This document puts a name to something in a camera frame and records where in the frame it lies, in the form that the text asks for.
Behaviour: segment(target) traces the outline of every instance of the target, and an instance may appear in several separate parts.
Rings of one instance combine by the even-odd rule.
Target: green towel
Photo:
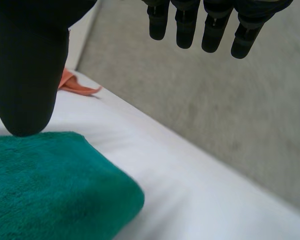
[[[110,240],[143,204],[77,133],[0,136],[0,240]]]

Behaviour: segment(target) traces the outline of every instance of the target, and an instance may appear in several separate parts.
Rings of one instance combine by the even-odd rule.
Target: black finger
[[[252,48],[265,22],[272,16],[250,18],[238,15],[240,25],[235,32],[231,55],[236,59],[245,58]]]
[[[201,47],[207,53],[214,53],[220,45],[234,7],[229,0],[204,0],[203,4],[208,15]]]
[[[162,40],[166,34],[170,0],[144,0],[148,5],[149,34],[154,40]]]
[[[192,45],[200,0],[171,0],[176,7],[176,44],[182,49]]]

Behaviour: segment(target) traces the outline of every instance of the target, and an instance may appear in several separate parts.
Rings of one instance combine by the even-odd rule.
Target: white table
[[[60,91],[45,131],[84,135],[144,190],[143,210],[116,240],[300,240],[299,212],[106,89]]]

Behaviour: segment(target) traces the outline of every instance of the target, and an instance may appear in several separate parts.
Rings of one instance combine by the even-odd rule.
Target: black robotic finger
[[[234,7],[231,0],[203,0],[203,4],[208,15],[201,47],[207,53],[214,53],[220,45]]]
[[[245,58],[252,48],[260,30],[275,13],[287,8],[293,0],[233,0],[238,11],[240,25],[235,32],[231,55]]]
[[[149,15],[149,34],[154,40],[162,40],[166,34],[170,0],[143,0]]]
[[[194,40],[200,0],[171,0],[176,7],[176,44],[188,49]]]
[[[236,59],[245,58],[253,46],[260,30],[265,22],[273,15],[258,18],[249,18],[238,15],[240,24],[235,32],[235,38],[231,48],[231,55]]]

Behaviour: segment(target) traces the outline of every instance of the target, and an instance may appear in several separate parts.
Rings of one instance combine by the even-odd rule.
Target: folded towel
[[[75,76],[72,72],[68,71],[65,68],[63,70],[58,89],[62,89],[68,92],[72,92],[84,96],[89,96],[91,94],[98,93],[102,89],[102,86],[98,87],[97,89],[81,86],[78,83],[77,76]]]
[[[143,204],[77,133],[0,136],[0,240],[110,240]]]

